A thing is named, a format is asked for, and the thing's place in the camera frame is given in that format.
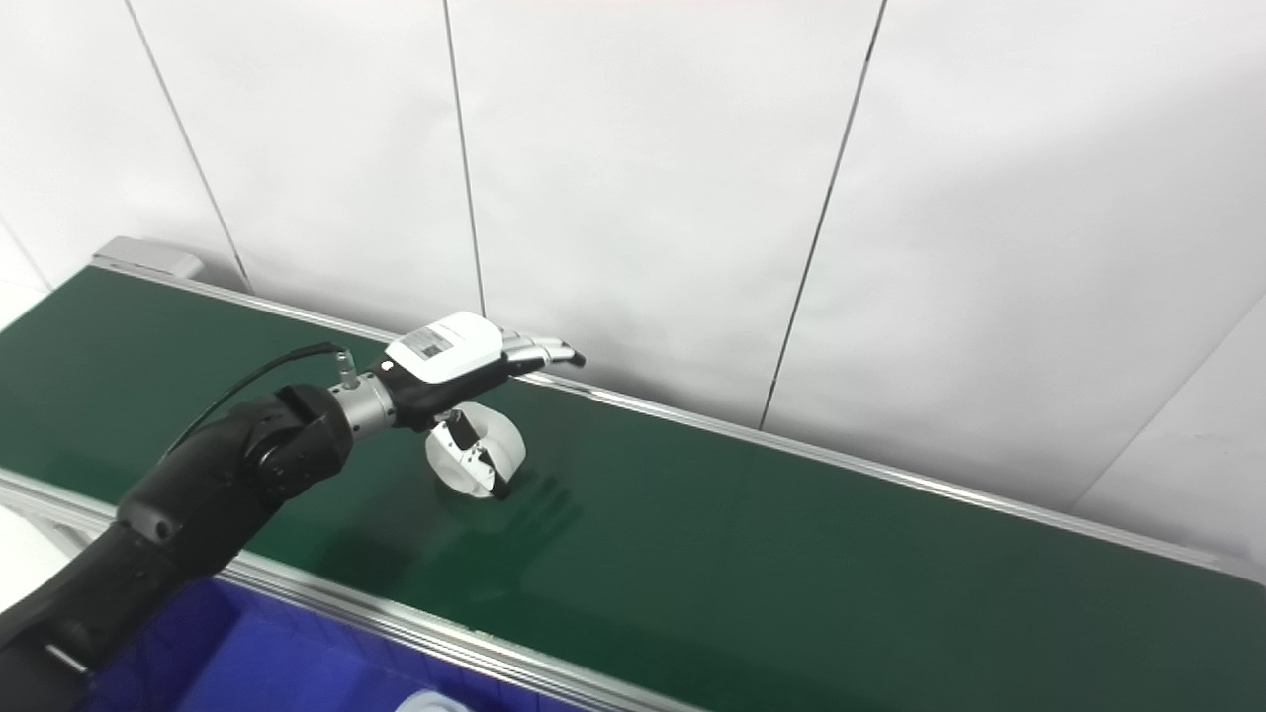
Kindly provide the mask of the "black white robot left hand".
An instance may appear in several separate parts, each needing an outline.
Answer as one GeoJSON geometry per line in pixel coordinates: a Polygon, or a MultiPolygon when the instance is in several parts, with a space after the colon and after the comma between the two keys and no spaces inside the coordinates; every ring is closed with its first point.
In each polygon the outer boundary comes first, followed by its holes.
{"type": "Polygon", "coordinates": [[[473,402],[511,378],[587,356],[560,338],[503,329],[458,310],[390,342],[371,367],[394,428],[425,435],[425,459],[454,492],[504,500],[525,446],[505,416],[473,402]]]}

